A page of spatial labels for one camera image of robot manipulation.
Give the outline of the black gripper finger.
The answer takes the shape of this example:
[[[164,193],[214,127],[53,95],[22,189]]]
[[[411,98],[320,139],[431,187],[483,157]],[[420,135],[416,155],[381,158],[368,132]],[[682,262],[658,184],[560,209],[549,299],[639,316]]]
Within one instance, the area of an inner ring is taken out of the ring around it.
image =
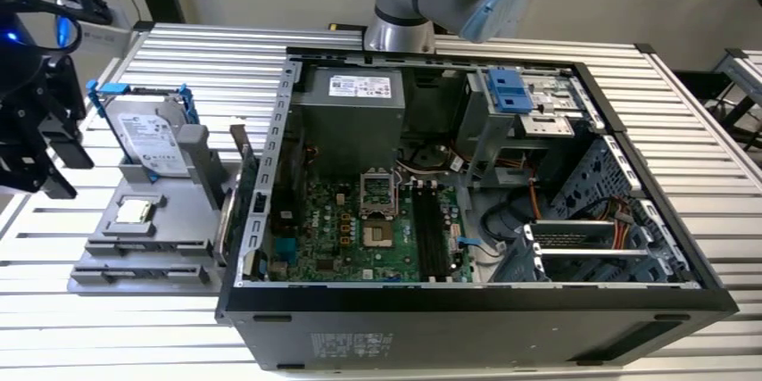
[[[24,140],[20,135],[1,133],[1,191],[9,194],[44,193],[50,199],[72,199],[76,190],[54,167],[48,155],[49,144],[78,143],[78,133],[41,142]]]
[[[36,107],[36,114],[36,170],[52,167],[49,149],[62,160],[65,167],[76,170],[90,169],[93,161],[84,151],[82,133],[78,130],[84,109],[80,107],[66,109],[60,105],[54,105],[50,109],[40,105]]]

